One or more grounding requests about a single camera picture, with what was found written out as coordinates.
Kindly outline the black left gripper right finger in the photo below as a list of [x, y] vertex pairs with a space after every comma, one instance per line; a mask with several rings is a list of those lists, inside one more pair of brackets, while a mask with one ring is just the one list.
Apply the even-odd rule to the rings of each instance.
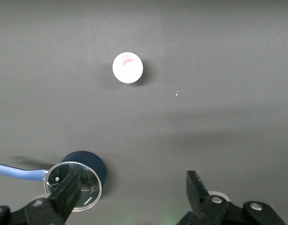
[[284, 225], [285, 222], [269, 205], [247, 201], [240, 208], [227, 197], [210, 194], [196, 171], [186, 173], [186, 194], [192, 211], [179, 225]]

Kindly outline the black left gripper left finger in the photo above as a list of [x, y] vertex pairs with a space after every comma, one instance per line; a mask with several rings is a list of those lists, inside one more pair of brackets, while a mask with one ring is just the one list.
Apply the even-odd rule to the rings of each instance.
[[38, 197], [17, 211], [0, 205], [0, 225], [64, 225], [81, 197], [78, 170], [72, 170], [47, 197]]

